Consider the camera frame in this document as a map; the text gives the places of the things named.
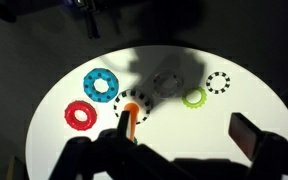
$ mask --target gear-shaped ring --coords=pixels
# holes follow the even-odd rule
[[[200,99],[198,102],[196,102],[196,103],[190,103],[190,102],[187,100],[187,95],[190,94],[190,93],[192,93],[193,91],[198,91],[198,92],[201,93],[201,99]],[[206,94],[206,92],[205,92],[205,90],[204,90],[203,88],[201,88],[201,87],[197,87],[197,88],[196,88],[196,87],[195,87],[195,88],[189,89],[189,90],[187,90],[187,91],[185,92],[185,94],[184,94],[183,97],[182,97],[182,101],[183,101],[183,103],[185,104],[185,106],[187,106],[187,107],[189,107],[189,108],[191,108],[191,109],[196,109],[196,108],[201,107],[201,106],[205,103],[205,101],[206,101],[206,96],[207,96],[207,94]]]
[[[137,139],[136,139],[136,137],[134,137],[134,142],[133,142],[134,144],[138,144],[138,141],[137,141]]]

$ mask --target white circular table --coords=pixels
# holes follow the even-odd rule
[[[147,120],[136,126],[135,137],[170,161],[176,157],[227,158],[249,166],[251,162],[228,135],[232,112],[241,112],[262,130],[275,132],[288,140],[288,109],[263,81],[244,68],[190,48],[129,48],[79,66],[44,97],[32,118],[26,140],[31,180],[49,178],[70,138],[88,136],[94,141],[103,129],[116,127],[114,99],[98,103],[84,93],[83,79],[94,68],[114,73],[119,80],[119,93],[137,88],[151,98],[154,107]],[[153,81],[156,75],[169,70],[183,78],[183,87],[176,97],[161,99],[154,92]],[[185,90],[193,87],[203,88],[207,95],[204,104],[196,109],[185,106],[181,98]],[[215,94],[215,90],[221,88],[224,92]],[[64,111],[76,100],[86,101],[95,108],[98,116],[91,129],[77,131],[66,123]],[[105,173],[96,177],[108,178]]]

